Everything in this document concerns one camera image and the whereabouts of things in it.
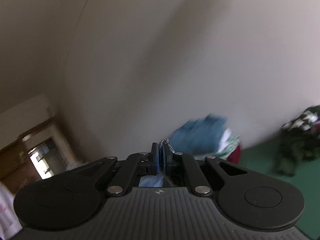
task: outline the green carpet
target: green carpet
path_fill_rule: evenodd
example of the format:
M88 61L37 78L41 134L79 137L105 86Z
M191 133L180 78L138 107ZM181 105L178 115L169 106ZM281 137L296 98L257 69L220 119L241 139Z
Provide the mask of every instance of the green carpet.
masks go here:
M320 159L305 161L294 177L279 176L272 172L278 145L279 138L275 138L243 150L239 165L297 187L305 199L305 210L297 226L311 239L317 239L320 236Z

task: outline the circular pad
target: circular pad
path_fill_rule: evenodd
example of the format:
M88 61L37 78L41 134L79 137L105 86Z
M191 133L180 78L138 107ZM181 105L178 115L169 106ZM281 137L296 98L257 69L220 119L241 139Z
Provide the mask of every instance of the circular pad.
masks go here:
M256 207L274 207L282 200L279 191L271 187L253 187L244 194L245 200Z
M89 177L70 174L25 186L14 199L14 210L28 227L63 230L87 221L100 203L100 193Z

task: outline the blue towel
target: blue towel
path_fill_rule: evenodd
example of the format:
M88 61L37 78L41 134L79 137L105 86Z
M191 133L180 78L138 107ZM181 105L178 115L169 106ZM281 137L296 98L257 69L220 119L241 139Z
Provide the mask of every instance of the blue towel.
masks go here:
M170 136L171 146L176 152L192 155L217 152L226 121L210 114L204 119L190 120Z

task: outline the blue cloth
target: blue cloth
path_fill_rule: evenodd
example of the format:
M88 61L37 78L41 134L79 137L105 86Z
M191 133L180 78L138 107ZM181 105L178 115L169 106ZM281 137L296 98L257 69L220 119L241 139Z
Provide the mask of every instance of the blue cloth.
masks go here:
M141 177L139 187L162 187L164 176L158 175L146 175Z
M192 155L217 152L226 121L210 114L204 119L190 120L170 136L171 146L176 152Z

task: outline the red cloth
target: red cloth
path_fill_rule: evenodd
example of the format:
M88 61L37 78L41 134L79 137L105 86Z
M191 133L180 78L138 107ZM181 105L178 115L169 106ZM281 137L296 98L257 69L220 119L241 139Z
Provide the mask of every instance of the red cloth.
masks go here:
M227 158L227 161L238 164L240 161L240 157L241 157L241 148L240 148L240 145L238 145L238 147L234 150L234 152L229 155L229 157Z

